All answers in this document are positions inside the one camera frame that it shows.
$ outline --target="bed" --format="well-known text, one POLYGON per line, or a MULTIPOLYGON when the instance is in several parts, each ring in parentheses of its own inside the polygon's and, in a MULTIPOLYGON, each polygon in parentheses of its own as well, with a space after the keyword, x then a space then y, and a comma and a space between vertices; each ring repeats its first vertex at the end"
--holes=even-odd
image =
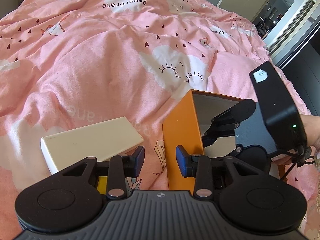
MULTIPOLYGON (((21 231, 18 193, 50 174, 41 137, 126 116, 146 149, 128 188, 167 189, 170 110, 189 89, 257 100, 248 74, 268 60, 252 23, 205 0, 25 0, 0 21, 0 239, 21 231)), ((316 236, 316 168, 288 183, 308 200, 301 231, 316 236)))

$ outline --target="bedding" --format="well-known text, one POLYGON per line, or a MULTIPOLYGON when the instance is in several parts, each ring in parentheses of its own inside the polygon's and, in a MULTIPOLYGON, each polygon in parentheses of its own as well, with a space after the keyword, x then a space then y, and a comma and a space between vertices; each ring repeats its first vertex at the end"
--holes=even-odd
MULTIPOLYGON (((189 89, 257 100, 249 72, 267 60, 252 23, 205 0, 24 0, 0 21, 0 239, 21 231, 17 194, 50 174, 41 137, 126 116, 146 149, 128 189, 165 190, 170 110, 189 89)), ((308 200, 301 231, 316 236, 316 168, 288 182, 308 200)))

